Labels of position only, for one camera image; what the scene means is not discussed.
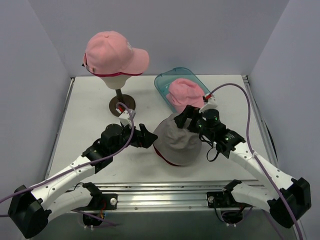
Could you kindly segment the grey bucket hat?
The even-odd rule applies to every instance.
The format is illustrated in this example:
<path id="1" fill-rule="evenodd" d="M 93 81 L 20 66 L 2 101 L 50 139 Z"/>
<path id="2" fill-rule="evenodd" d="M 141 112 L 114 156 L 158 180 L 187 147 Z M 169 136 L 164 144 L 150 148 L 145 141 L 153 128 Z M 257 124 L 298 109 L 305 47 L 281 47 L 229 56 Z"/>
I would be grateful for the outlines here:
<path id="1" fill-rule="evenodd" d="M 172 113 L 155 128 L 153 133 L 158 136 L 158 139 L 153 146 L 167 161 L 180 166 L 188 166 L 197 160 L 202 142 L 197 133 L 187 129 L 189 120 L 183 128 L 178 128 L 174 121 L 176 116 L 178 116 L 177 113 Z"/>

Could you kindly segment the magenta baseball cap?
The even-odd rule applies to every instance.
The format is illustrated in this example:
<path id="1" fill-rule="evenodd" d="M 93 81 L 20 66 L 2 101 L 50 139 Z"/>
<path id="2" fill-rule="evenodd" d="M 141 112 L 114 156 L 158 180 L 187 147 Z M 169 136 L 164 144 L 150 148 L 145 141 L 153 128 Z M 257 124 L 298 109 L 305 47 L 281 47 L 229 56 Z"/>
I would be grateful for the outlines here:
<path id="1" fill-rule="evenodd" d="M 124 73 L 124 72 L 117 72 L 117 73 L 112 73 L 112 74 L 97 74 L 94 72 L 90 72 L 91 74 L 93 74 L 94 76 L 97 77 L 117 77 L 117 76 L 130 76 L 130 77 L 135 77 L 135 76 L 140 76 L 143 73 L 137 73 L 137 74 L 130 74 L 130 73 Z"/>

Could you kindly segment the light pink cap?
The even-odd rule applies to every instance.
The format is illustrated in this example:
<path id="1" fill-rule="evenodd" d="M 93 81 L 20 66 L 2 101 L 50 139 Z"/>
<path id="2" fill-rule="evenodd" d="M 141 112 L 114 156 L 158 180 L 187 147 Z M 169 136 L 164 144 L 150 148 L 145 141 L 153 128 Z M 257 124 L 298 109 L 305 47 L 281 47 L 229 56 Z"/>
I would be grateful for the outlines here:
<path id="1" fill-rule="evenodd" d="M 148 69 L 149 62 L 146 50 L 132 47 L 122 34 L 112 30 L 99 32 L 88 41 L 82 66 L 97 74 L 140 74 Z"/>

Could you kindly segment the dark red cap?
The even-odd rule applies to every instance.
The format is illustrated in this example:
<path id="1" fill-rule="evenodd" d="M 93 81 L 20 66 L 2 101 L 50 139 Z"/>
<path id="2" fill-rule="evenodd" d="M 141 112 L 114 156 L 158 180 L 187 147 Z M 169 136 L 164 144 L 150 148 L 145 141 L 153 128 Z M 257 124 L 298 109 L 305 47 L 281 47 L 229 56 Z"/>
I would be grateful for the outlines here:
<path id="1" fill-rule="evenodd" d="M 180 165 L 177 165 L 177 164 L 174 164 L 168 160 L 166 160 L 163 155 L 153 146 L 153 149 L 155 151 L 155 153 L 162 159 L 164 160 L 167 164 L 171 165 L 171 166 L 174 166 L 174 167 L 181 167 Z"/>

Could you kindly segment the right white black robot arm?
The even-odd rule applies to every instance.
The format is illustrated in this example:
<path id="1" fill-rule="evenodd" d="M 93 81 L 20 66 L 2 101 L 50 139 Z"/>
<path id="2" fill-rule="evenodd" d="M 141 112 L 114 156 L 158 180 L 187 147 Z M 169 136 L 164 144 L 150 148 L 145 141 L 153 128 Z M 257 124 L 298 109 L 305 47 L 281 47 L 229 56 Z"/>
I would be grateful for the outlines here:
<path id="1" fill-rule="evenodd" d="M 257 189 L 240 180 L 233 180 L 222 193 L 225 205 L 232 207 L 236 203 L 244 203 L 260 208 L 287 229 L 311 208 L 309 182 L 302 177 L 295 179 L 264 159 L 252 149 L 247 139 L 221 123 L 218 110 L 211 108 L 202 111 L 188 105 L 174 118 L 174 122 L 182 128 L 187 120 L 190 120 L 187 126 L 190 132 L 207 139 L 218 154 L 241 166 L 264 187 Z"/>

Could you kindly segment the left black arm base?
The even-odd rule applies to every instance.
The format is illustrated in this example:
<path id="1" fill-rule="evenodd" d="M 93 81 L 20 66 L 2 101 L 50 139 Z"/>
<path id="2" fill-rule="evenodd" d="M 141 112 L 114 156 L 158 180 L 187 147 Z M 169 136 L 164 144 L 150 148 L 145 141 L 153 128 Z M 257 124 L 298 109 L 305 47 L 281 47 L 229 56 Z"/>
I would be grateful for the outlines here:
<path id="1" fill-rule="evenodd" d="M 113 223 L 106 219 L 107 211 L 113 211 L 118 206 L 118 194 L 114 192 L 103 193 L 92 182 L 83 183 L 81 190 L 88 190 L 90 201 L 88 205 L 77 208 L 77 211 L 82 213 L 82 223 L 85 227 L 101 228 L 101 227 L 116 227 L 117 223 Z"/>

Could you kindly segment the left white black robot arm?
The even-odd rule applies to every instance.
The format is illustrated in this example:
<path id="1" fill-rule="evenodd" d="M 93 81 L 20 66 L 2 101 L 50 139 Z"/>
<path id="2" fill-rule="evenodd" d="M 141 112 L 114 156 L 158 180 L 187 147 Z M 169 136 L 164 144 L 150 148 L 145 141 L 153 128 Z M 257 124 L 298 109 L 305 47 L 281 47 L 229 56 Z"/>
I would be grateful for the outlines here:
<path id="1" fill-rule="evenodd" d="M 100 138 L 76 160 L 46 180 L 15 190 L 8 215 L 26 239 L 39 234 L 56 217 L 76 209 L 100 210 L 107 206 L 102 191 L 83 180 L 97 174 L 128 146 L 148 149 L 157 140 L 144 124 L 139 129 L 129 125 L 109 124 Z"/>

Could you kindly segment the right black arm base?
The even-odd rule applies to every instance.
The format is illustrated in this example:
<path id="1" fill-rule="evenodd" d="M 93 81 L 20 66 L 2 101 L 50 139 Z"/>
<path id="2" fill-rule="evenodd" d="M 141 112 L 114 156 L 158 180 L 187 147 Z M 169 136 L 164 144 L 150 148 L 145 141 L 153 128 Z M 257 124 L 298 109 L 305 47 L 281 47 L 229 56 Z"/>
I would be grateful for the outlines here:
<path id="1" fill-rule="evenodd" d="M 213 209 L 218 220 L 227 226 L 239 224 L 253 208 L 247 203 L 236 202 L 222 191 L 209 191 L 206 198 L 208 208 Z"/>

